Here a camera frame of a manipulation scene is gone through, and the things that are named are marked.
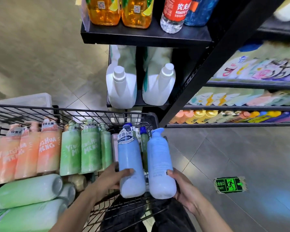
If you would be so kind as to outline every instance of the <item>light blue bottle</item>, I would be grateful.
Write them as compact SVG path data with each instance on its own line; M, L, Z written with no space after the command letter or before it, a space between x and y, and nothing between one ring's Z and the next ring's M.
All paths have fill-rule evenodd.
M134 169L131 176L120 180L120 194L124 198L137 197L145 193L145 177L139 142L133 137L132 124L127 123L118 137L119 170Z
M156 199L169 199L176 194L176 183L167 175L173 170L168 142L161 136L164 128L152 131L147 143L149 192Z
M192 0L184 24L187 26L206 25L219 0Z

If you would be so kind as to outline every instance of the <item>black pants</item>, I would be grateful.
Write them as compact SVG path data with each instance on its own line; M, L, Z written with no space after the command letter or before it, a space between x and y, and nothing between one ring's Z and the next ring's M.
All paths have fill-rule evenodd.
M138 222L145 213L145 198L127 203L130 201L131 199L117 197L112 206L105 212L100 232L117 232L120 230L124 232L147 232L143 222ZM154 215L155 224L151 232L196 232L187 212L177 200L173 198L153 200L151 203L152 214L165 208L166 210Z

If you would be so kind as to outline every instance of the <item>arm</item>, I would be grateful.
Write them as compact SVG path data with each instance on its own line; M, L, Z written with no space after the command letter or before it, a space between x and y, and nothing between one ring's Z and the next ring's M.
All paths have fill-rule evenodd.
M95 203L100 201L109 189L118 189L121 178L133 173L133 169L115 172L117 164L112 163L107 167L101 176L78 196L49 232L81 232Z
M213 205L192 185L191 181L174 168L168 175L176 180L179 190L174 196L191 213L194 214L203 232L232 232Z

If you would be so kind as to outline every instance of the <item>wire basket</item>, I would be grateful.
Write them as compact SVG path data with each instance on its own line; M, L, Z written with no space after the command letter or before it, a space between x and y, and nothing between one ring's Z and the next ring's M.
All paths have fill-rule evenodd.
M10 124L17 123L24 125L24 121L38 121L42 123L44 117L53 116L58 118L58 126L61 129L64 129L64 125L70 120L80 123L81 127L83 127L82 120L91 118L97 123L105 123L106 128L112 134L119 133L126 122L132 123L135 127L145 126L150 138L151 130L159 127L155 113L0 105L0 135L7 133ZM145 174L144 177L148 189L148 176ZM119 190L110 190L94 206L83 231L123 231L166 210L167 205L168 201L154 199L149 192L140 197L123 199L120 196Z

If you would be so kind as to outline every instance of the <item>qr code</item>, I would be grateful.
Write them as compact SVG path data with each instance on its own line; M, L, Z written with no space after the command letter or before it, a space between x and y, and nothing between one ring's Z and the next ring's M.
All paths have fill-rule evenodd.
M140 13L141 12L141 6L140 5L135 5L134 6L134 13Z
M104 4L104 1L98 1L98 8L99 8L99 9L104 9L104 10L105 10L105 4Z

